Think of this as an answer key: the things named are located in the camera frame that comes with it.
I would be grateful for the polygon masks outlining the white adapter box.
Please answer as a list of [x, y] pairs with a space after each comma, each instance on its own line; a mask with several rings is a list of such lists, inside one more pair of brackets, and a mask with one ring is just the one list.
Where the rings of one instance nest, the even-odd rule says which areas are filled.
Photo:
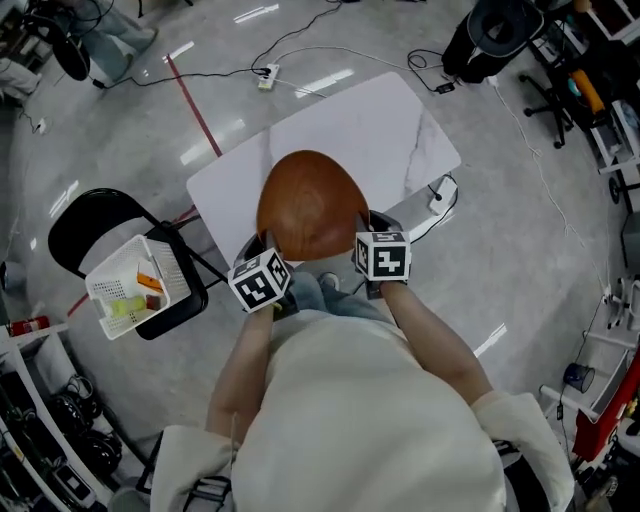
[[443, 176], [438, 187], [433, 192], [433, 197], [429, 203], [430, 211], [436, 216], [445, 214], [454, 202], [457, 189], [457, 184], [451, 176]]

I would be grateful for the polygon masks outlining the green drink bottle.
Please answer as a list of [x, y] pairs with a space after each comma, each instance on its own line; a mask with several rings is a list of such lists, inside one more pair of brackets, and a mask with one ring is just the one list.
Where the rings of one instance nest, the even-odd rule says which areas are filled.
[[109, 314], [114, 318], [126, 317], [146, 309], [146, 298], [138, 295], [131, 298], [117, 299], [108, 304]]

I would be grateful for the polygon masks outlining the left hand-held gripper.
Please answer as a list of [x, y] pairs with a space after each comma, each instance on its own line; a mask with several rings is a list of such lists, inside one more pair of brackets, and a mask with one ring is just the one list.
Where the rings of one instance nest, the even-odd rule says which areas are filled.
[[240, 249], [227, 282], [243, 309], [252, 313], [282, 299], [291, 273], [282, 260], [275, 235], [254, 234]]

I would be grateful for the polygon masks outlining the brown wooden bowl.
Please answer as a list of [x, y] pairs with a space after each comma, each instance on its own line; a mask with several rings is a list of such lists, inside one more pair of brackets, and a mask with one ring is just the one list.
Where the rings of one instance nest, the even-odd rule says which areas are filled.
[[368, 220], [368, 203], [350, 174], [331, 157], [300, 150], [269, 173], [257, 207], [256, 235], [270, 230], [288, 261], [330, 258], [350, 250], [355, 215]]

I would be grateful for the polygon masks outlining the white perforated basket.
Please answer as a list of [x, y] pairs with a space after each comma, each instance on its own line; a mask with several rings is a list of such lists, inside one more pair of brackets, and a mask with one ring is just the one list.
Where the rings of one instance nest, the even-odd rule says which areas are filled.
[[[157, 294], [141, 287], [136, 274], [159, 279], [164, 293]], [[99, 313], [99, 323], [108, 339], [114, 340], [165, 313], [190, 297], [191, 290], [171, 246], [144, 235], [136, 235], [107, 257], [85, 278], [90, 300]], [[109, 314], [108, 304], [135, 296], [156, 295], [161, 298], [158, 311], [139, 311], [122, 318]]]

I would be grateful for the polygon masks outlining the black office chair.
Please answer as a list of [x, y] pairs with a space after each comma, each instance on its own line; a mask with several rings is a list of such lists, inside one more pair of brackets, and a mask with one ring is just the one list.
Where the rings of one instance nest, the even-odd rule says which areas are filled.
[[541, 107], [525, 108], [524, 115], [553, 114], [557, 130], [555, 148], [565, 146], [565, 134], [575, 127], [589, 131], [609, 123], [612, 103], [624, 89], [628, 70], [621, 46], [619, 41], [610, 41], [548, 67], [548, 87], [527, 74], [519, 76], [520, 82], [532, 85], [545, 100]]

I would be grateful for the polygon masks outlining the person's right forearm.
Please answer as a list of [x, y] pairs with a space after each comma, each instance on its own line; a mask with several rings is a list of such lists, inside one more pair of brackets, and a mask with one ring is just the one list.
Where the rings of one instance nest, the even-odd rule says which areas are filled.
[[420, 366], [452, 387], [469, 405], [493, 390], [466, 342], [401, 282], [380, 285], [399, 329]]

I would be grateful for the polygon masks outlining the dark mesh waste bin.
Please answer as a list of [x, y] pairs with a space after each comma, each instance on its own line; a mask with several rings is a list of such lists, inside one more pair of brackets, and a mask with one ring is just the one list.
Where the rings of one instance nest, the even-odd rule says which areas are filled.
[[594, 381], [596, 370], [593, 367], [578, 363], [570, 363], [563, 374], [565, 385], [585, 394]]

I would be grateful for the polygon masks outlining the white metal shelf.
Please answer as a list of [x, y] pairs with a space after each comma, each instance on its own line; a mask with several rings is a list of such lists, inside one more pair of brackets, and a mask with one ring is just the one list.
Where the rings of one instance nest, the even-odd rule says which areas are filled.
[[54, 446], [63, 453], [61, 464], [68, 466], [71, 476], [88, 489], [88, 496], [83, 499], [74, 497], [64, 483], [55, 478], [53, 468], [44, 468], [50, 461], [38, 455], [34, 447], [21, 445], [2, 419], [0, 434], [8, 443], [9, 450], [56, 510], [88, 511], [93, 506], [104, 509], [109, 504], [113, 492], [81, 460], [45, 405], [45, 397], [68, 384], [77, 375], [76, 369], [56, 331], [36, 331], [34, 334], [36, 338], [32, 341], [20, 340], [18, 337], [10, 338], [0, 347], [0, 370], [17, 373], [35, 406], [35, 417], [43, 423], [46, 432], [53, 439]]

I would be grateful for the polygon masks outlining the red fire extinguisher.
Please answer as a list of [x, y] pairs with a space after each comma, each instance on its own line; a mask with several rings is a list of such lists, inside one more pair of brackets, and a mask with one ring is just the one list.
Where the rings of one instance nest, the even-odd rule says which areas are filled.
[[28, 318], [11, 322], [7, 326], [7, 331], [10, 337], [17, 337], [24, 334], [36, 332], [42, 329], [46, 329], [50, 326], [50, 321], [47, 316], [37, 316], [34, 318]]

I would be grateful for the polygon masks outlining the pile of black headsets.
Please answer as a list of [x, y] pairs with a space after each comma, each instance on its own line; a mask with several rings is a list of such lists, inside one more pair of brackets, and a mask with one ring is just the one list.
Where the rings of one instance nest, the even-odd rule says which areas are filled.
[[85, 465], [99, 477], [110, 477], [122, 459], [122, 443], [112, 432], [94, 427], [103, 407], [92, 383], [78, 374], [46, 402], [54, 422]]

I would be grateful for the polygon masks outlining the black folding chair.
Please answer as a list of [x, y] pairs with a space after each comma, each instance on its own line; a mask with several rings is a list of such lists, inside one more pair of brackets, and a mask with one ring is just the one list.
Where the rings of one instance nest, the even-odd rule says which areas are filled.
[[136, 219], [151, 225], [149, 231], [140, 235], [171, 246], [191, 290], [190, 297], [176, 307], [133, 329], [150, 341], [202, 313], [208, 305], [208, 289], [227, 281], [185, 242], [180, 229], [188, 223], [186, 220], [160, 221], [128, 194], [98, 188], [81, 194], [66, 208], [50, 230], [48, 247], [54, 261], [85, 284], [90, 272], [83, 272], [81, 265], [90, 250], [108, 232]]

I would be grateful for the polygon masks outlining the person's cream shirt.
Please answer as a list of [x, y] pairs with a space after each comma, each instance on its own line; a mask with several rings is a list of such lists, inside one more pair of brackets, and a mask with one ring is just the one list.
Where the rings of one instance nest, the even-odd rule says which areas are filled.
[[163, 433], [151, 512], [565, 512], [573, 477], [530, 394], [467, 403], [385, 322], [305, 311], [287, 320], [244, 438]]

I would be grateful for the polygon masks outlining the person's left forearm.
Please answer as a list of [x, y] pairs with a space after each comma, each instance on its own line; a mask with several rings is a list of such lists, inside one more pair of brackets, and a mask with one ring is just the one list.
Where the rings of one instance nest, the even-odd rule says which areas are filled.
[[259, 413], [266, 389], [266, 371], [274, 308], [250, 313], [217, 378], [205, 429], [242, 443]]

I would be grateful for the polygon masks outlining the person's blue jeans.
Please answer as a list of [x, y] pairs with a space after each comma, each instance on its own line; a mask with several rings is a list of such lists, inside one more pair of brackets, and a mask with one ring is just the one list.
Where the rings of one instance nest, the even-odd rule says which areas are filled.
[[320, 276], [314, 276], [309, 272], [293, 274], [288, 292], [299, 310], [314, 310], [335, 316], [356, 317], [393, 324], [388, 315], [382, 313], [368, 300], [345, 293], [341, 289], [336, 291], [327, 287], [319, 282]]

